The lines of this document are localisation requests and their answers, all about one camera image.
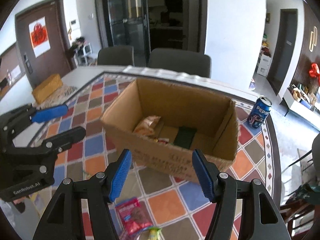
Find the grey chair left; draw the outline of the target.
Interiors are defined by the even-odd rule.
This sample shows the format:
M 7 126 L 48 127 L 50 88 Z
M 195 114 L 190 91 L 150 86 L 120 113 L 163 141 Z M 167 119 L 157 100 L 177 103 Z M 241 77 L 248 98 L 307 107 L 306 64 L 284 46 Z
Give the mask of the grey chair left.
M 134 66 L 134 48 L 129 45 L 107 47 L 99 50 L 99 66 Z

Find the yellow green candy packet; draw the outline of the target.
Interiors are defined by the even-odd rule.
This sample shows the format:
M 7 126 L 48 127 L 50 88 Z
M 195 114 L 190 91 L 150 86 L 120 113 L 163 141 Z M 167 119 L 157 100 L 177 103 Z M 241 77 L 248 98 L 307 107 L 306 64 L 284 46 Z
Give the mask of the yellow green candy packet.
M 150 227 L 148 240 L 160 240 L 160 232 L 161 232 L 161 228 Z

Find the red bow decoration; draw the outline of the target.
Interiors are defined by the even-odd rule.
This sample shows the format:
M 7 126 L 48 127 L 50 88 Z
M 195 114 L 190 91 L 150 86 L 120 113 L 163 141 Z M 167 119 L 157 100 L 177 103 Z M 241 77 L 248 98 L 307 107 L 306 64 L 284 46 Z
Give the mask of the red bow decoration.
M 320 70 L 317 63 L 311 64 L 311 68 L 309 70 L 309 76 L 311 78 L 315 78 L 318 81 L 318 84 L 320 85 Z

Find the seated person in background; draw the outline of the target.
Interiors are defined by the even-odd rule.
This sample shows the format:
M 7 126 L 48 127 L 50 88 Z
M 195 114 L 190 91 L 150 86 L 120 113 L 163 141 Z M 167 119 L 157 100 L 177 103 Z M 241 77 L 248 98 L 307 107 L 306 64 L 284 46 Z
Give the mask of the seated person in background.
M 85 38 L 80 36 L 72 43 L 71 47 L 66 51 L 66 56 L 68 59 L 76 57 L 82 57 L 84 55 L 84 44 Z

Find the brown entrance door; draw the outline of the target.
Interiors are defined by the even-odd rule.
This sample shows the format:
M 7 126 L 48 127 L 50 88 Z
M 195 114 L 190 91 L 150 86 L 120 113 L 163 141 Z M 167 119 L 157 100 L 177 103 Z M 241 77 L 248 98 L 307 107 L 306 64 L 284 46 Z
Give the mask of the brown entrance door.
M 75 68 L 68 56 L 63 0 L 45 0 L 15 15 L 18 52 L 32 88 L 53 74 L 64 77 Z

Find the brown cardboard box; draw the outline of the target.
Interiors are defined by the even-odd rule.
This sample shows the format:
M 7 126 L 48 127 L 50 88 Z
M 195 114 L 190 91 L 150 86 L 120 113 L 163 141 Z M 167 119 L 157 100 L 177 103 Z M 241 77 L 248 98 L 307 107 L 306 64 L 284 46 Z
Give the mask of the brown cardboard box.
M 133 133 L 140 121 L 151 115 L 161 117 L 155 134 L 146 137 Z M 220 171 L 227 170 L 236 158 L 239 129 L 235 103 L 212 90 L 136 79 L 100 120 L 118 151 L 128 149 L 135 162 L 180 179 L 197 181 L 193 150 L 201 150 Z M 182 126 L 197 129 L 189 149 L 173 144 Z M 168 138 L 169 143 L 154 142 L 154 138 Z

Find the black glass cabinet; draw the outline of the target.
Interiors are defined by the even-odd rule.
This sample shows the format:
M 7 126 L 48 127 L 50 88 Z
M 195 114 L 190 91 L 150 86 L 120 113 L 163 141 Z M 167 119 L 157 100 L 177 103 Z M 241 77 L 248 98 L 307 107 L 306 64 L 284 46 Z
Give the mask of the black glass cabinet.
M 156 48 L 204 53 L 207 0 L 97 0 L 103 45 L 132 46 L 147 60 Z

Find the white low tv cabinet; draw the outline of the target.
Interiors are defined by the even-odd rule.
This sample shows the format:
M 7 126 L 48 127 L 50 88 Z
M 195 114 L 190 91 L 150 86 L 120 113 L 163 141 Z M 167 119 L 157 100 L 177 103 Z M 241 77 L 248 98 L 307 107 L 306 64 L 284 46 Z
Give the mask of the white low tv cabinet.
M 304 106 L 302 103 L 296 101 L 288 89 L 286 89 L 283 95 L 282 102 L 287 107 L 285 115 L 287 115 L 289 112 L 292 112 L 319 130 L 319 114 L 311 109 L 308 109 L 308 107 Z

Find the red snack packet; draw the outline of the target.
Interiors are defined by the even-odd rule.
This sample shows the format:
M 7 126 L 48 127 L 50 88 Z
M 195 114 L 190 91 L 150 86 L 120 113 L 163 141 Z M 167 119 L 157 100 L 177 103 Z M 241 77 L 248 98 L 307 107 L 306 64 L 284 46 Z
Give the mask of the red snack packet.
M 169 143 L 169 139 L 168 138 L 154 138 L 153 139 L 154 142 L 158 142 L 161 144 L 168 144 Z

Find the dark green snack packet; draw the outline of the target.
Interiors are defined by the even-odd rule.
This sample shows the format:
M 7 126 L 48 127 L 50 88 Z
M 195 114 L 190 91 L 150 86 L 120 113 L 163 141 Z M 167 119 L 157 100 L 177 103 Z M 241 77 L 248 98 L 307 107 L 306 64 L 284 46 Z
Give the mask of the dark green snack packet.
M 181 148 L 189 149 L 197 132 L 196 128 L 191 127 L 179 127 L 178 133 L 174 139 L 173 144 Z

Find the grey chair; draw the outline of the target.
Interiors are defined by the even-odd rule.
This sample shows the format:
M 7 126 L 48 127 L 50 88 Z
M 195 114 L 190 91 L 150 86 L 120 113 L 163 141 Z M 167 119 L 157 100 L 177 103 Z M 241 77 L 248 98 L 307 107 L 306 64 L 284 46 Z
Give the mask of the grey chair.
M 210 78 L 211 58 L 193 51 L 156 48 L 150 54 L 148 67 Z
M 99 66 L 134 66 L 134 48 L 129 45 L 107 47 L 99 50 Z

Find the pink snack packet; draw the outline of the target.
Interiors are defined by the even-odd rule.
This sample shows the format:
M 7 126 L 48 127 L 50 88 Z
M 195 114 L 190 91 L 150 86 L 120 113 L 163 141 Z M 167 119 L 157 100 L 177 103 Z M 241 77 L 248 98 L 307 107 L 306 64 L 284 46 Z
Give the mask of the pink snack packet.
M 116 212 L 123 225 L 123 235 L 126 237 L 135 236 L 153 226 L 136 197 L 117 204 Z

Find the colourful diamond pattern tablecloth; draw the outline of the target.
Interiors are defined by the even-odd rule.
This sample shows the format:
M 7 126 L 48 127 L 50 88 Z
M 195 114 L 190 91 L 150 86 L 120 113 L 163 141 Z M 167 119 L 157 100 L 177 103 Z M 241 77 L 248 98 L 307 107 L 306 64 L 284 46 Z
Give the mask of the colourful diamond pattern tablecloth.
M 204 86 L 179 81 L 104 73 L 66 100 L 67 113 L 39 131 L 31 146 L 75 127 L 86 135 L 63 150 L 54 164 L 47 205 L 62 190 L 76 186 L 116 161 L 124 149 L 132 153 L 121 194 L 107 208 L 118 236 L 137 235 L 143 226 L 160 229 L 161 239 L 204 239 L 215 200 L 202 191 L 195 173 L 196 151 L 214 163 L 215 185 L 246 185 L 260 208 L 268 199 L 280 203 L 279 151 L 274 126 L 267 117 L 252 128 L 253 103 L 231 99 Z

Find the beige fortune biscuits bag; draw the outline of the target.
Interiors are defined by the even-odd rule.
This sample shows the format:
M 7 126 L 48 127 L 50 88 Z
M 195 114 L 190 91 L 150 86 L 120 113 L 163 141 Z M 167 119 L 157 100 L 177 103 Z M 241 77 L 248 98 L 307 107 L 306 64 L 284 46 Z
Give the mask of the beige fortune biscuits bag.
M 161 117 L 156 115 L 151 115 L 144 118 L 140 123 L 135 127 L 133 133 L 142 136 L 152 136 L 155 134 L 155 127 L 158 125 Z

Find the red paper door poster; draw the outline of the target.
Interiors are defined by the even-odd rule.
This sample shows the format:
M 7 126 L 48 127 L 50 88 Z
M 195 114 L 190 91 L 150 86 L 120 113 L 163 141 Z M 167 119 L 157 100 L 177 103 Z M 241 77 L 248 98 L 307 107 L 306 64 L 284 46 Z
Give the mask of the red paper door poster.
M 28 25 L 31 47 L 35 57 L 39 57 L 51 49 L 46 18 L 42 17 Z

